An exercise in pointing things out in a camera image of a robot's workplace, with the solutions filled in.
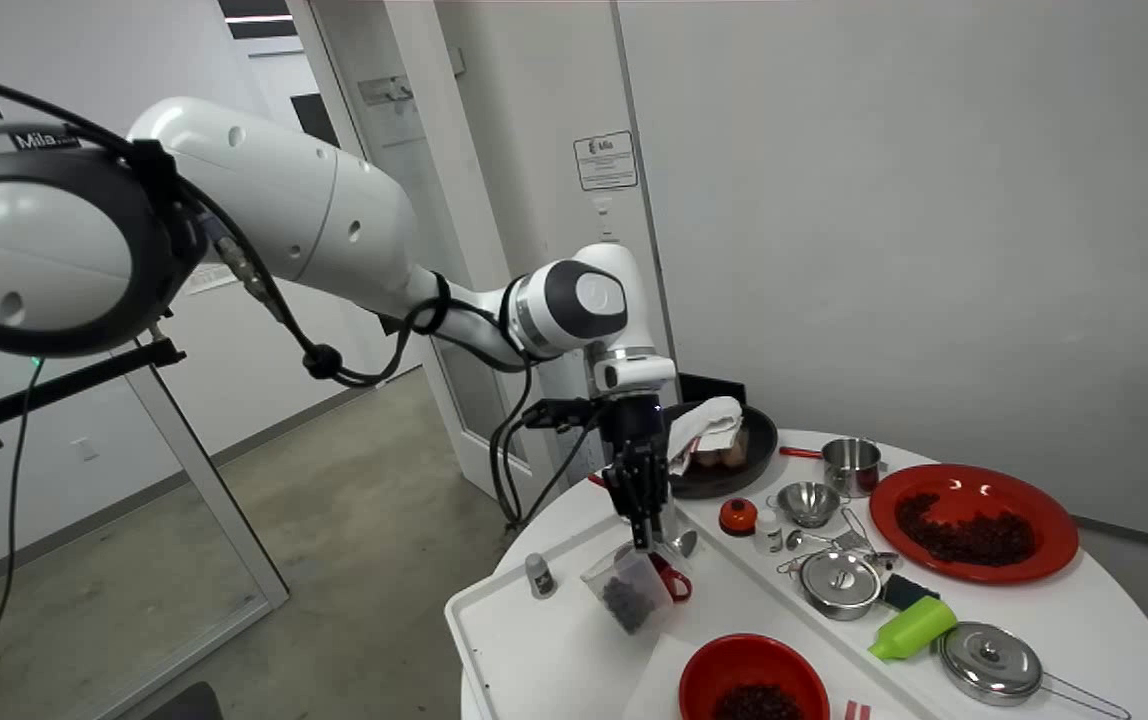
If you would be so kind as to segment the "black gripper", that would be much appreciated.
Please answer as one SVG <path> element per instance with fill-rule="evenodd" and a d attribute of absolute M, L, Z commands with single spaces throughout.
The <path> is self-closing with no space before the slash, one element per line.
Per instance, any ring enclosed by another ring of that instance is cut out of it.
<path fill-rule="evenodd" d="M 654 394 L 623 394 L 612 401 L 600 434 L 608 448 L 608 493 L 620 511 L 620 534 L 637 547 L 637 519 L 638 545 L 660 545 L 662 522 L 660 506 L 669 495 L 669 424 Z"/>

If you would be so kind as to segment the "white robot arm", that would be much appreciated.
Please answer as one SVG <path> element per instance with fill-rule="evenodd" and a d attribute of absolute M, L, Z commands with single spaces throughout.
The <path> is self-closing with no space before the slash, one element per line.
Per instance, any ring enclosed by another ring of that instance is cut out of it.
<path fill-rule="evenodd" d="M 192 266 L 218 260 L 258 301 L 304 284 L 501 370 L 589 355 L 612 506 L 660 530 L 669 460 L 637 254 L 589 244 L 501 287 L 411 254 L 411 194 L 375 164 L 258 117 L 171 94 L 132 130 L 0 123 L 0 351 L 92 355 L 154 325 Z"/>

